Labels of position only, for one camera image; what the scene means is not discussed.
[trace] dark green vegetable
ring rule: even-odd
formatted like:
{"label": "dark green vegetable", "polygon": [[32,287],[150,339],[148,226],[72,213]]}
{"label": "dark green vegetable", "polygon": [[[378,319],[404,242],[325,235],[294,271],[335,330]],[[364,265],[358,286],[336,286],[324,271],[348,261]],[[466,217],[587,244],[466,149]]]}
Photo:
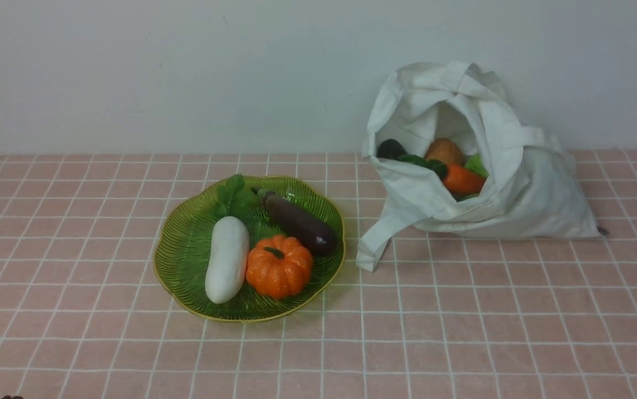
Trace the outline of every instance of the dark green vegetable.
{"label": "dark green vegetable", "polygon": [[377,147],[377,157],[383,157],[386,159],[392,159],[397,161],[400,156],[407,155],[407,150],[402,147],[399,141],[395,139],[387,139],[380,143]]}
{"label": "dark green vegetable", "polygon": [[267,214],[290,237],[298,238],[314,256],[331,255],[338,248],[333,229],[297,204],[272,190],[252,187]]}

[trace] white cucumber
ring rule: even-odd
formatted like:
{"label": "white cucumber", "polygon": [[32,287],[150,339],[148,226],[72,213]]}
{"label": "white cucumber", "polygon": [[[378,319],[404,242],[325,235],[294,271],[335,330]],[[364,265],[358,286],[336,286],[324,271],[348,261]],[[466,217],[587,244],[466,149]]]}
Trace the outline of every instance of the white cucumber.
{"label": "white cucumber", "polygon": [[223,217],[212,228],[210,263],[205,275],[205,293],[216,304],[226,303],[244,284],[249,253],[249,232],[236,217]]}

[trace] orange pumpkin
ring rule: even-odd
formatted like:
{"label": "orange pumpkin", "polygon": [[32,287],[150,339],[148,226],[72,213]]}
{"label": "orange pumpkin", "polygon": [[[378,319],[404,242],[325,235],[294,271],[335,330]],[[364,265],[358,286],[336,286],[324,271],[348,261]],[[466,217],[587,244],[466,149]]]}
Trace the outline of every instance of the orange pumpkin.
{"label": "orange pumpkin", "polygon": [[260,295],[280,300],[296,295],[311,278],[313,256],[295,237],[260,240],[247,256],[247,282]]}

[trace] orange carrot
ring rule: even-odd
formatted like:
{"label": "orange carrot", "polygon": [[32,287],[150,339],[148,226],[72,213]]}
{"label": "orange carrot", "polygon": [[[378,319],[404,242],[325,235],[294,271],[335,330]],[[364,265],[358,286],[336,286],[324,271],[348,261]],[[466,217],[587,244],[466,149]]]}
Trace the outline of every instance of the orange carrot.
{"label": "orange carrot", "polygon": [[452,194],[471,195],[481,192],[486,179],[463,166],[449,164],[447,165],[447,175],[442,179],[442,183]]}

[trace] white cloth bag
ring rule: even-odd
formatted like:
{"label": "white cloth bag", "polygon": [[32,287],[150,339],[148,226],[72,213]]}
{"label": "white cloth bag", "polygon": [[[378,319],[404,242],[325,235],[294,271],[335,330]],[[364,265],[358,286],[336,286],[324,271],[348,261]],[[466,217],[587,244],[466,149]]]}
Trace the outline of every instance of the white cloth bag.
{"label": "white cloth bag", "polygon": [[[389,239],[411,225],[475,238],[600,237],[574,158],[554,135],[521,125],[492,71],[458,62],[404,66],[382,85],[367,133],[362,155],[387,199],[358,243],[363,270],[373,271]],[[386,139],[424,156],[436,137],[481,154],[489,177],[480,196],[457,202],[432,170],[376,157]]]}

